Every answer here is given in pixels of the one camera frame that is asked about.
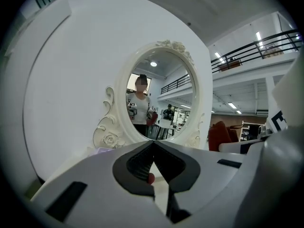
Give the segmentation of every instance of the dark hair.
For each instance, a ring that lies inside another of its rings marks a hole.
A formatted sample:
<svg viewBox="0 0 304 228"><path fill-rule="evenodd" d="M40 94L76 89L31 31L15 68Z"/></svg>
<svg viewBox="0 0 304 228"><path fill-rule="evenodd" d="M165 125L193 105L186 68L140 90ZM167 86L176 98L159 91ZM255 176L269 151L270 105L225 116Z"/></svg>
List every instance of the dark hair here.
<svg viewBox="0 0 304 228"><path fill-rule="evenodd" d="M141 80L141 83L143 85L143 83L145 83L145 85L148 85L148 80L147 80L147 75L146 74L140 74L139 77L136 79L135 83Z"/></svg>

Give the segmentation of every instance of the woman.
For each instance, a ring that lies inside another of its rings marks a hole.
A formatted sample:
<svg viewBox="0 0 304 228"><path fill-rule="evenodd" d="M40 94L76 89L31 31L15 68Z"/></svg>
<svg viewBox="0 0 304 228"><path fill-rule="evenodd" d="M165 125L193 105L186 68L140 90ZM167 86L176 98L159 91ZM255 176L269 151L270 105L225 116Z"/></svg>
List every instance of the woman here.
<svg viewBox="0 0 304 228"><path fill-rule="evenodd" d="M143 136L147 136L147 125L152 125L157 114L153 113L151 119L148 118L150 108L150 98L143 94L148 87L147 76L140 74L135 81L136 92L127 95L127 107L130 119L136 130Z"/></svg>

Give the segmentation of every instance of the black slot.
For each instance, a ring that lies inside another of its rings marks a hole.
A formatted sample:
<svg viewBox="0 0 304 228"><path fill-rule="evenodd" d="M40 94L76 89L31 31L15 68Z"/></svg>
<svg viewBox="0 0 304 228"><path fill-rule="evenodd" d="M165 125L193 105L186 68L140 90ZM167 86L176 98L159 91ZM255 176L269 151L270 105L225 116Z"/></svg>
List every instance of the black slot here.
<svg viewBox="0 0 304 228"><path fill-rule="evenodd" d="M177 223L181 220L189 217L191 214L184 210L180 209L172 190L169 189L169 195L168 195L168 205L167 205L167 212L166 216L173 222Z"/></svg>
<svg viewBox="0 0 304 228"><path fill-rule="evenodd" d="M199 177L199 163L160 141L153 145L154 162L173 193L189 190Z"/></svg>
<svg viewBox="0 0 304 228"><path fill-rule="evenodd" d="M69 185L68 188L46 210L46 213L63 222L86 187L87 185L85 183L79 181L72 182L72 184Z"/></svg>
<svg viewBox="0 0 304 228"><path fill-rule="evenodd" d="M222 164L222 165L226 165L226 166L235 167L235 168L240 168L242 165L241 162L229 161L229 160L224 160L224 159L219 160L218 163Z"/></svg>
<svg viewBox="0 0 304 228"><path fill-rule="evenodd" d="M148 141L119 157L112 170L116 181L128 192L154 198L154 188L148 184L153 164L152 143Z"/></svg>

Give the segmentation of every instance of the white shirt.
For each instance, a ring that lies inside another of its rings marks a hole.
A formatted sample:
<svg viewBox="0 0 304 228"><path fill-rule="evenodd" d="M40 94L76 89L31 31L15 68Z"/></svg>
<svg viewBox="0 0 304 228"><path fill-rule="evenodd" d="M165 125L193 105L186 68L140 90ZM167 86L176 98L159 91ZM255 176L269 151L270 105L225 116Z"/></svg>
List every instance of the white shirt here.
<svg viewBox="0 0 304 228"><path fill-rule="evenodd" d="M149 98L145 96L143 100L139 99L135 93L127 95L127 104L135 103L137 106L137 114L131 119L133 124L147 124L147 112L149 110Z"/></svg>

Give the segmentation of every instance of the ceiling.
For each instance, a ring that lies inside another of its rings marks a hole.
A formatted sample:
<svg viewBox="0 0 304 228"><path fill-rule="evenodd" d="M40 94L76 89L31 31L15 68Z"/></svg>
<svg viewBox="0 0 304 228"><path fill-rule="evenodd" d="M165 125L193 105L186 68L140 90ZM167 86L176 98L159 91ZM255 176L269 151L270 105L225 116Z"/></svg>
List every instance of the ceiling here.
<svg viewBox="0 0 304 228"><path fill-rule="evenodd" d="M192 105L192 96L193 95L191 93L191 94L182 95L182 96L178 96L178 97L175 97L175 98L167 99L167 100L164 100L164 101L172 104L173 106L181 107L181 108L183 108L185 110L190 110L189 108L182 107L180 105L185 105L185 106L191 107L191 105Z"/></svg>
<svg viewBox="0 0 304 228"><path fill-rule="evenodd" d="M206 46L264 15L284 11L276 0L150 0L165 8L198 35Z"/></svg>
<svg viewBox="0 0 304 228"><path fill-rule="evenodd" d="M275 83L280 78L281 76L274 77ZM191 106L192 94L171 98L167 101L175 106L181 104ZM229 102L232 102L237 109L232 109L228 105ZM268 97L265 79L261 78L214 88L212 110L216 114L238 115L236 110L240 110L242 115L268 116Z"/></svg>
<svg viewBox="0 0 304 228"><path fill-rule="evenodd" d="M151 62L157 63L157 66L151 66ZM170 52L160 51L145 57L137 64L135 69L142 69L146 72L167 77L181 65L185 66L185 63L178 56Z"/></svg>
<svg viewBox="0 0 304 228"><path fill-rule="evenodd" d="M222 37L212 45L208 47L210 52L210 58L211 60L216 59L215 53L218 52L220 55L224 55L230 51L233 51L235 49L238 49L240 47L243 47L253 41L256 41L256 33L259 31L262 38L275 35L276 28L274 24L274 16L276 13L272 13L266 16L263 16L261 18L258 18L254 21L251 21L250 23L236 29L235 31L232 31L228 35ZM252 51L242 54L248 55L252 53Z"/></svg>

